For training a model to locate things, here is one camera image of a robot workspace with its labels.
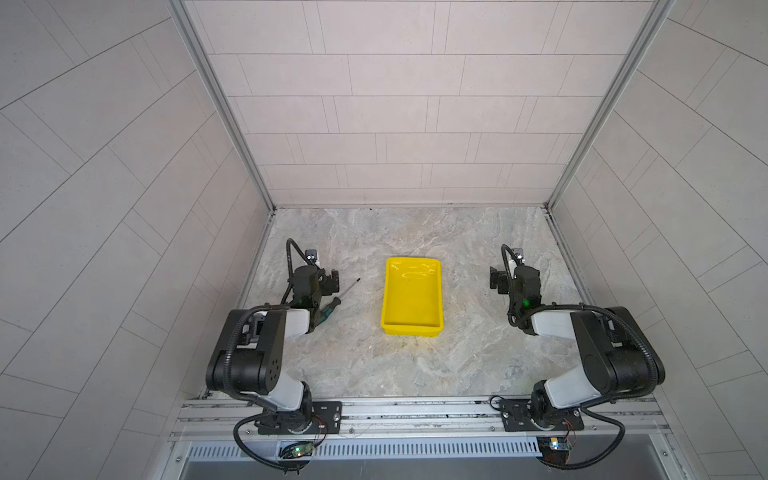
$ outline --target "metal vent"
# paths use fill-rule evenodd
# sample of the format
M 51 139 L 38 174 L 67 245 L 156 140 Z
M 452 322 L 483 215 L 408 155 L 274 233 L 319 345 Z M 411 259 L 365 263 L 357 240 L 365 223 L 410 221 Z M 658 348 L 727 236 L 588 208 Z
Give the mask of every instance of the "metal vent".
M 535 437 L 463 439 L 334 439 L 318 447 L 317 460 L 373 458 L 488 458 L 541 456 Z
M 289 440 L 248 441 L 259 455 L 272 459 Z M 536 437 L 476 437 L 453 439 L 328 439 L 313 460 L 372 460 L 394 458 L 540 457 Z M 193 442 L 191 462 L 250 461 L 235 442 Z

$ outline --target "screwdriver handle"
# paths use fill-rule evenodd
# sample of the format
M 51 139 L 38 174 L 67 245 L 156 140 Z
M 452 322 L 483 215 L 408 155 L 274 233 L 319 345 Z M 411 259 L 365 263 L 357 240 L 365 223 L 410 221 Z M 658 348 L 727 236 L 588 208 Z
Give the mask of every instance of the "screwdriver handle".
M 341 305 L 341 300 L 339 300 L 339 297 L 334 296 L 333 300 L 331 300 L 331 303 L 326 305 L 326 307 L 320 311 L 320 321 L 317 324 L 319 325 L 328 320 L 328 317 L 331 316 L 333 310 L 339 305 Z

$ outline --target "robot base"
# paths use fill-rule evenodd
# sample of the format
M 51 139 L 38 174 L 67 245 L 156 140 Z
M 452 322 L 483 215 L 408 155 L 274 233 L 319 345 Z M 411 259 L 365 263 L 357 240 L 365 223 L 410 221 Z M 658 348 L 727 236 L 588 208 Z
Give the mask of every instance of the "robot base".
M 574 407 L 567 410 L 559 410 L 557 418 L 548 415 L 548 424 L 537 424 L 531 415 L 531 403 L 526 399 L 500 399 L 498 408 L 502 413 L 502 422 L 505 432 L 542 432 L 547 430 L 567 429 L 566 420 L 571 423 L 571 430 L 584 430 L 584 422 L 581 421 L 581 412 Z

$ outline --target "wall tile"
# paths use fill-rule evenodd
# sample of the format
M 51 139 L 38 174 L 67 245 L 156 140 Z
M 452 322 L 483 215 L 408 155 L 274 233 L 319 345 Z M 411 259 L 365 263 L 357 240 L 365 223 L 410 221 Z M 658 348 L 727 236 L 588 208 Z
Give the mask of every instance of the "wall tile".
M 101 467 L 98 478 L 100 480 L 140 478 L 156 441 L 155 435 L 121 430 L 107 460 L 104 461 L 104 466 Z
M 190 215 L 136 299 L 133 310 L 170 331 L 194 278 L 213 244 L 203 224 Z
M 254 95 L 349 95 L 346 55 L 240 55 Z
M 563 172 L 562 165 L 514 164 L 507 187 L 552 188 Z
M 468 145 L 469 134 L 387 134 L 387 163 L 462 164 Z
M 463 71 L 461 55 L 349 56 L 355 95 L 458 95 Z
M 8 478 L 27 478 L 58 428 L 60 419 L 0 409 L 0 465 Z
M 163 93 L 169 91 L 171 84 L 165 76 L 165 73 L 163 73 L 163 68 L 157 63 L 157 59 L 152 54 L 152 50 L 149 49 L 144 37 L 136 35 L 128 41 L 134 48 L 136 48 L 136 52 L 139 54 L 139 57 L 141 57 L 141 61 L 147 66 L 147 70 L 149 70 L 149 73 L 152 75 L 154 82 L 160 90 Z
M 214 304 L 192 287 L 178 319 L 134 404 L 135 409 L 168 415 Z
M 666 21 L 643 57 L 640 71 L 685 101 L 724 49 L 714 40 Z
M 594 149 L 622 181 L 629 177 L 648 148 L 645 140 L 615 111 L 611 112 L 594 139 Z
M 347 165 L 346 174 L 350 188 L 418 188 L 421 185 L 422 166 Z
M 511 204 L 517 188 L 446 188 L 442 198 L 447 204 Z
M 624 186 L 629 190 L 632 190 L 634 186 L 637 185 L 637 181 L 645 175 L 645 172 L 648 171 L 648 168 L 650 168 L 657 158 L 659 158 L 659 154 L 657 154 L 653 148 L 649 148 L 624 180 Z
M 442 188 L 371 188 L 364 190 L 366 204 L 440 204 Z
M 29 330 L 0 320 L 0 371 L 5 370 L 30 335 Z
M 63 168 L 0 115 L 0 238 L 69 178 Z
M 623 58 L 623 55 L 575 55 L 558 94 L 602 96 Z
M 712 386 L 762 371 L 763 368 L 749 352 L 742 352 L 715 363 L 703 366 L 697 371 L 704 385 Z
M 462 95 L 557 95 L 567 55 L 467 55 Z
M 616 104 L 616 112 L 673 167 L 698 142 L 709 122 L 636 73 Z
M 334 100 L 342 132 L 425 130 L 427 97 L 336 97 Z
M 600 97 L 539 97 L 525 131 L 580 134 L 599 103 Z
M 432 188 L 495 187 L 501 165 L 439 164 L 432 165 Z
M 320 2 L 327 53 L 432 51 L 431 2 Z
M 768 280 L 768 266 L 758 263 L 733 280 L 710 292 L 710 298 L 723 312 L 728 323 L 736 330 L 747 348 L 765 369 L 768 366 L 768 347 L 765 338 L 766 324 L 763 321 L 766 298 L 761 283 Z
M 645 336 L 659 357 L 664 359 L 667 374 L 663 385 L 664 394 L 673 406 L 677 406 L 674 412 L 696 452 L 722 452 L 740 448 L 739 439 L 696 374 L 667 322 L 659 322 L 645 330 Z M 711 429 L 715 429 L 717 435 L 708 435 Z
M 592 204 L 587 192 L 579 182 L 571 180 L 563 193 L 563 203 L 574 219 L 576 227 L 583 233 L 598 216 L 598 209 Z
M 219 114 L 216 113 L 208 118 L 203 126 L 200 127 L 198 133 L 203 138 L 203 142 L 208 147 L 210 154 L 214 156 L 214 161 L 221 165 L 233 147 L 230 136 L 227 134 Z
M 742 55 L 697 109 L 763 162 L 768 162 L 767 82 L 768 65 Z
M 448 15 L 451 11 L 450 2 L 435 3 L 435 23 L 432 28 L 432 53 L 445 53 L 445 40 L 448 37 Z
M 158 350 L 118 330 L 30 478 L 95 478 Z
M 619 305 L 627 307 L 634 315 L 640 315 L 654 305 L 654 299 L 648 294 L 646 286 L 635 273 L 607 225 L 600 227 L 587 245 Z
M 118 226 L 6 372 L 79 392 L 159 259 Z
M 144 192 L 134 210 L 170 242 L 210 178 L 208 165 L 188 141 Z
M 361 189 L 349 188 L 337 190 L 302 188 L 291 190 L 290 196 L 296 205 L 362 205 L 366 202 Z
M 518 117 L 518 123 L 515 125 L 515 131 L 523 133 L 528 128 L 528 122 L 531 121 L 531 115 L 533 115 L 533 109 L 536 108 L 536 102 L 538 97 L 526 97 L 523 103 L 523 108 L 520 110 L 520 116 Z
M 301 134 L 301 151 L 307 164 L 374 164 L 373 134 Z
M 514 132 L 523 97 L 441 97 L 440 132 Z
M 641 206 L 607 165 L 600 168 L 585 190 L 622 250 L 650 225 Z
M 168 332 L 133 311 L 128 312 L 121 326 L 158 347 L 163 346 L 168 336 Z
M 252 134 L 328 131 L 320 97 L 237 97 L 237 105 Z
M 208 55 L 225 95 L 252 95 L 239 55 Z
M 592 300 L 597 305 L 618 305 L 619 302 L 614 298 L 614 294 L 611 289 L 608 288 L 608 284 L 605 283 L 605 278 L 601 273 L 598 265 L 591 261 L 581 270 L 581 275 L 584 277 L 584 282 L 587 285 L 589 294 L 592 295 Z
M 694 276 L 706 272 L 745 245 L 661 158 L 648 168 L 632 194 Z
M 573 217 L 571 217 L 571 213 L 568 211 L 564 202 L 558 202 L 552 213 L 558 222 L 558 226 L 565 238 L 568 249 L 571 251 L 574 262 L 576 262 L 576 267 L 584 269 L 584 267 L 592 261 L 592 254 L 587 247 L 587 243 L 584 242 L 581 233 L 578 231 L 576 223 L 574 223 Z
M 51 0 L 51 5 L 91 57 L 168 18 L 164 5 L 150 0 Z
M 746 272 L 762 261 L 763 259 L 761 259 L 757 253 L 747 245 L 723 260 L 721 263 L 712 267 L 712 270 L 709 270 L 704 275 L 700 276 L 698 278 L 699 284 L 704 290 L 711 292 L 728 280 Z
M 632 265 L 695 367 L 746 349 L 663 237 L 651 242 Z
M 0 5 L 0 105 L 6 105 L 74 64 L 21 0 Z
M 267 165 L 272 188 L 339 188 L 333 165 Z
M 765 21 L 768 5 L 760 0 L 713 0 L 706 5 L 692 23 L 693 29 L 707 37 L 743 51 L 763 63 L 768 62 L 768 38 Z
M 245 229 L 246 224 L 240 219 L 237 210 L 232 208 L 200 268 L 200 275 L 217 291 L 221 291 L 224 285 Z
M 744 451 L 699 455 L 710 475 L 758 475 L 750 456 Z
M 48 0 L 25 0 L 25 3 L 75 65 L 88 60 L 88 54 Z
M 77 393 L 0 375 L 0 407 L 64 418 Z
M 711 386 L 710 392 L 738 434 L 760 474 L 768 473 L 768 460 L 760 448 L 762 433 L 760 429 L 755 429 L 754 422 L 749 420 L 750 412 L 759 411 L 755 409 L 760 407 L 760 400 L 768 394 L 768 376 L 765 372 L 755 373 Z
M 720 57 L 714 62 L 694 90 L 688 95 L 685 104 L 694 110 L 699 108 L 701 102 L 710 94 L 717 82 L 725 75 L 731 65 L 741 55 L 738 51 L 726 47 Z
M 623 55 L 649 7 L 648 2 L 574 2 L 555 53 Z
M 558 47 L 560 36 L 563 34 L 563 27 L 565 22 L 568 21 L 568 16 L 571 14 L 573 2 L 558 2 L 557 6 L 552 22 L 549 25 L 547 39 L 544 42 L 544 47 L 541 49 L 542 54 L 553 54 L 554 50 Z
M 248 174 L 245 166 L 237 152 L 232 150 L 198 200 L 217 226 L 221 227 L 246 181 Z
M 160 255 L 168 248 L 168 242 L 145 219 L 141 218 L 135 210 L 128 212 L 123 219 L 123 223 Z
M 48 128 L 48 125 L 44 124 L 23 101 L 13 102 L 8 107 L 3 108 L 0 113 L 69 174 L 73 174 L 82 166 L 83 160 L 61 138 L 53 133 Z M 14 156 L 3 154 L 3 157 Z
M 541 53 L 557 4 L 451 4 L 445 53 Z
M 661 315 L 659 307 L 653 306 L 647 312 L 635 318 L 635 321 L 641 329 L 645 330 L 656 325 L 663 319 L 664 317 Z
M 144 188 L 107 149 L 0 243 L 0 316 L 36 328 Z
M 33 91 L 24 102 L 87 159 L 160 96 L 136 49 L 125 42 Z
M 240 291 L 232 282 L 227 280 L 224 282 L 224 288 L 221 291 L 221 295 L 214 305 L 213 311 L 208 317 L 208 321 L 203 329 L 203 334 L 200 336 L 200 341 L 197 343 L 197 347 L 194 349 L 194 354 L 189 361 L 189 367 L 184 374 L 184 379 L 181 382 L 181 389 L 185 392 L 198 393 L 205 387 L 205 369 L 210 360 L 211 353 L 216 346 L 216 342 L 221 334 L 221 329 L 224 326 L 224 322 L 227 320 L 227 315 L 230 310 L 235 308 L 237 302 L 237 296 Z
M 109 148 L 148 187 L 204 122 L 192 90 L 182 83 L 132 121 Z
M 190 57 L 181 35 L 170 18 L 155 25 L 141 34 L 152 50 L 152 55 L 165 73 L 171 85 L 184 80 L 194 71 L 194 63 Z
M 242 288 L 245 284 L 253 256 L 261 240 L 261 233 L 270 217 L 270 213 L 261 199 L 257 200 L 256 207 L 248 223 L 248 228 L 245 230 L 245 235 L 240 241 L 240 246 L 237 248 L 230 271 L 227 273 L 227 279 L 238 289 Z
M 195 2 L 212 53 L 312 53 L 300 2 Z
M 659 235 L 660 233 L 656 228 L 656 225 L 648 225 L 648 227 L 643 230 L 643 233 L 641 233 L 639 237 L 630 243 L 629 247 L 624 249 L 624 255 L 626 255 L 629 260 L 632 260 L 637 256 L 638 253 L 642 252 L 643 249 L 650 244 L 650 242 L 656 240 L 656 237 Z

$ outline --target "yellow tray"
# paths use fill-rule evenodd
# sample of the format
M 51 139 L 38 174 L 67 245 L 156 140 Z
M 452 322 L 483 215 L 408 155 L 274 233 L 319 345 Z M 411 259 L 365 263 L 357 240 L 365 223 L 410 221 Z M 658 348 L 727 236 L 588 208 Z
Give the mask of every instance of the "yellow tray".
M 437 336 L 442 327 L 440 262 L 431 258 L 388 258 L 382 308 L 384 333 Z

